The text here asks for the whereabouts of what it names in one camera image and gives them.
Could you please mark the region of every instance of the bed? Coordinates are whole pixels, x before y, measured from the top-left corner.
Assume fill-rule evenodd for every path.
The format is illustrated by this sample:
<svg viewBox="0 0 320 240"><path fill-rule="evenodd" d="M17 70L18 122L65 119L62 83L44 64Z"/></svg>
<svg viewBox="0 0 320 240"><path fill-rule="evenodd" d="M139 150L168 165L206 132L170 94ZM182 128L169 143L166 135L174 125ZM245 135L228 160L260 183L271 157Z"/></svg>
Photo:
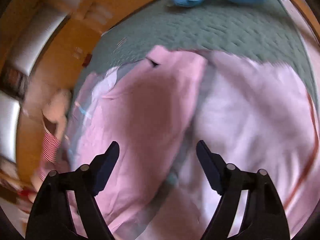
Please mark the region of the bed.
<svg viewBox="0 0 320 240"><path fill-rule="evenodd" d="M255 6L211 0L191 9L173 7L170 0L157 0L105 33L92 53L89 66L82 71L74 89L73 109L69 113L70 123L64 141L72 170L82 164L77 161L78 141L92 114L89 110L95 86L108 71L112 73L115 66L121 66L118 72L126 69L126 73L130 73L135 62L143 59L155 45L169 50L225 51L255 62L286 62L302 80L318 111L319 47L312 30L289 0L267 0ZM88 80L92 80L91 87L83 91ZM300 103L293 102L293 106L295 104L298 107ZM74 118L75 109L80 118ZM315 157L313 166L317 165ZM315 196L310 201L308 215L304 214L290 227L291 236L302 228L318 199L319 196ZM79 218L74 217L74 220L79 222ZM151 236L144 232L146 228L133 236L126 235L118 227L111 229L121 238L136 239L142 233L144 237Z"/></svg>

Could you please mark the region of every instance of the red striped fabric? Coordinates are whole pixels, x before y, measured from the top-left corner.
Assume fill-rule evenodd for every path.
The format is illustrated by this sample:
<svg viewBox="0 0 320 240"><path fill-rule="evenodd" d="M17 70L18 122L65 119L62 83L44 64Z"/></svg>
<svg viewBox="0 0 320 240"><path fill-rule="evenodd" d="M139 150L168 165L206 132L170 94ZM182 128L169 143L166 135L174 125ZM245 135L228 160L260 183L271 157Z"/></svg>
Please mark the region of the red striped fabric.
<svg viewBox="0 0 320 240"><path fill-rule="evenodd" d="M39 176L41 180L44 180L49 172L49 170L45 168L45 165L48 162L55 163L57 150L60 147L60 143L61 142L54 135L45 130L39 167Z"/></svg>

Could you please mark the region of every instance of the green mat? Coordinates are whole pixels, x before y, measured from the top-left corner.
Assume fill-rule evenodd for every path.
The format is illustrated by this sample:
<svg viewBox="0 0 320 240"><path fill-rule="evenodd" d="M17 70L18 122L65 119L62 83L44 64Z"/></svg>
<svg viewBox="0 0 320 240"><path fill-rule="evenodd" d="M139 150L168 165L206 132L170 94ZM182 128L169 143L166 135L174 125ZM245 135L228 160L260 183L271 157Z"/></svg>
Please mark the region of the green mat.
<svg viewBox="0 0 320 240"><path fill-rule="evenodd" d="M208 0L195 8L169 7L157 0L102 36L89 66L75 86L75 96L91 71L143 58L151 48L219 49L256 61L285 61L305 83L317 105L308 56L295 26L279 0L255 6Z"/></svg>

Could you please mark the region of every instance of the metal screw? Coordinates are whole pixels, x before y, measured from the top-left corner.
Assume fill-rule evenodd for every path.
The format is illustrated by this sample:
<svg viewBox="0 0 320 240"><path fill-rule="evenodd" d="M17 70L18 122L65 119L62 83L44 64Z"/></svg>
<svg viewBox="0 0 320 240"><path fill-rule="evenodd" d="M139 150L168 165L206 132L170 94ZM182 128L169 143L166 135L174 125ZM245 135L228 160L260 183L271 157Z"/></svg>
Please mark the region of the metal screw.
<svg viewBox="0 0 320 240"><path fill-rule="evenodd" d="M232 164L232 163L228 163L227 164L227 169L230 170L230 171L233 171L233 170L236 169L236 166L234 164Z"/></svg>
<svg viewBox="0 0 320 240"><path fill-rule="evenodd" d="M52 170L52 171L49 172L49 176L50 176L50 177L53 177L53 176L55 176L56 174L57 174L57 171L55 171L55 170Z"/></svg>
<svg viewBox="0 0 320 240"><path fill-rule="evenodd" d="M262 176L266 176L266 175L268 174L267 171L264 170L264 169L260 169L260 170L259 170L259 173L260 173Z"/></svg>
<svg viewBox="0 0 320 240"><path fill-rule="evenodd" d="M87 171L89 169L89 165L88 164L83 164L80 166L81 171Z"/></svg>

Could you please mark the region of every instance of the wooden floor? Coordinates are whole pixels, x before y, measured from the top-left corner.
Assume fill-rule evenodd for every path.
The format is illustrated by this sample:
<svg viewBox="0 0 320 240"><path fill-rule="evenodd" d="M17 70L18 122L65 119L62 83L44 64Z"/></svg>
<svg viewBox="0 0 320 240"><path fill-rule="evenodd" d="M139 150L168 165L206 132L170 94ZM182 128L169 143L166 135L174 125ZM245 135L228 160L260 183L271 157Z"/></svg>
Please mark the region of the wooden floor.
<svg viewBox="0 0 320 240"><path fill-rule="evenodd" d="M320 25L304 1L293 1L320 33ZM39 164L44 135L41 108L58 88L71 89L75 85L84 56L92 51L99 38L97 32L71 19L53 40L37 66L19 119L17 165L21 180L29 182ZM83 50L80 59L73 57L76 48Z"/></svg>

